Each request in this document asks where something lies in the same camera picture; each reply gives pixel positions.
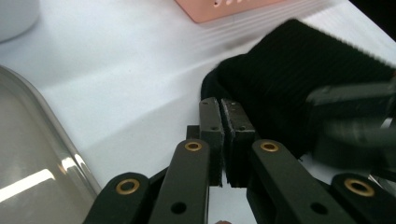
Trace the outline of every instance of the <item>black cloth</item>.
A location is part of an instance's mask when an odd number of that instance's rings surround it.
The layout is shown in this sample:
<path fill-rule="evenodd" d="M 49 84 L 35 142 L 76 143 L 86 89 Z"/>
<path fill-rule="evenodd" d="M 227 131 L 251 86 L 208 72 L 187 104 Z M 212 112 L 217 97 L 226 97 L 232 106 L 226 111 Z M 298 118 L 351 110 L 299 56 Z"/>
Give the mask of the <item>black cloth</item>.
<path fill-rule="evenodd" d="M 201 98 L 233 99 L 261 138 L 295 157 L 313 149 L 305 99 L 319 87 L 389 81 L 391 68 L 297 20 L 286 21 L 247 54 L 221 62 L 204 79 Z"/>

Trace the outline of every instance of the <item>white table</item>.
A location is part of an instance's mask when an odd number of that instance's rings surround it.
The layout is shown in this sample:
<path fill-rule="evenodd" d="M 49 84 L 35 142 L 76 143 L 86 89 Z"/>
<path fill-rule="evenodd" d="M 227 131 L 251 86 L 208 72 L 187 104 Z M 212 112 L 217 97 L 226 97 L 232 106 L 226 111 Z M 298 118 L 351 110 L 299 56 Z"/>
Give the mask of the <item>white table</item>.
<path fill-rule="evenodd" d="M 103 187 L 169 165 L 198 124 L 204 76 L 288 18 L 396 66 L 396 43 L 346 0 L 286 0 L 202 24 L 173 0 L 42 0 L 35 26 L 0 43 L 0 64 L 42 93 Z M 208 223 L 255 223 L 245 190 L 210 190 Z"/>

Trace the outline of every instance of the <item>pink box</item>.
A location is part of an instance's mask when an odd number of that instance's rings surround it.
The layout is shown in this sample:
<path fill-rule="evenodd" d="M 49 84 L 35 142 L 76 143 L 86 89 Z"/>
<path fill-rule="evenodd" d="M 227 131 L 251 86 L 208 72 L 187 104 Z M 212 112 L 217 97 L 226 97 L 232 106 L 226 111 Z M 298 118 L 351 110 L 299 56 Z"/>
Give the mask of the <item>pink box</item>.
<path fill-rule="evenodd" d="M 176 0 L 195 22 L 212 21 L 284 0 Z"/>

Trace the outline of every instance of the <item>screw hole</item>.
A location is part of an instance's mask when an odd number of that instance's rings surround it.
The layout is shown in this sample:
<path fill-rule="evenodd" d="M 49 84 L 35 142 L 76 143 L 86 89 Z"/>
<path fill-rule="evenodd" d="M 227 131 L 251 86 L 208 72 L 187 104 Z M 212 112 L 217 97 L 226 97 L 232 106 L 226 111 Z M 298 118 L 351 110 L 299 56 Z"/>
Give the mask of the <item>screw hole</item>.
<path fill-rule="evenodd" d="M 124 191 L 130 190 L 134 188 L 134 182 L 126 182 L 120 186 L 120 188 Z"/>
<path fill-rule="evenodd" d="M 260 147 L 265 150 L 265 151 L 269 151 L 269 152 L 275 152 L 279 150 L 279 147 L 277 145 L 275 145 L 274 143 L 270 143 L 270 142 L 263 142 Z"/>
<path fill-rule="evenodd" d="M 184 146 L 184 148 L 188 151 L 198 151 L 202 148 L 202 145 L 197 142 L 189 142 Z"/>
<path fill-rule="evenodd" d="M 359 179 L 348 178 L 344 182 L 347 189 L 359 194 L 363 197 L 373 197 L 375 195 L 375 190 L 367 183 L 360 181 Z"/>
<path fill-rule="evenodd" d="M 184 203 L 172 204 L 171 211 L 175 214 L 183 214 L 187 210 L 187 205 Z"/>
<path fill-rule="evenodd" d="M 140 183 L 136 179 L 124 179 L 116 186 L 116 192 L 120 195 L 128 195 L 137 191 Z"/>
<path fill-rule="evenodd" d="M 314 210 L 314 212 L 321 214 L 321 215 L 327 215 L 328 210 L 327 208 L 321 204 L 321 203 L 312 203 L 311 204 L 311 209 Z"/>

